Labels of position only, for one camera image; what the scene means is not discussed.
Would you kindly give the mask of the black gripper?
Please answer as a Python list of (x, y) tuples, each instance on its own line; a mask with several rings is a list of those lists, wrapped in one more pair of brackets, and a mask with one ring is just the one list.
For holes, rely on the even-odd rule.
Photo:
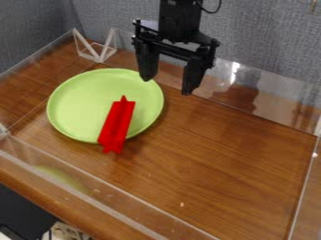
[(158, 20), (135, 19), (132, 45), (139, 75), (144, 82), (158, 72), (159, 56), (164, 54), (188, 62), (183, 71), (182, 94), (199, 87), (207, 68), (212, 66), (219, 42), (199, 30), (202, 13), (215, 14), (203, 7), (203, 0), (160, 0)]

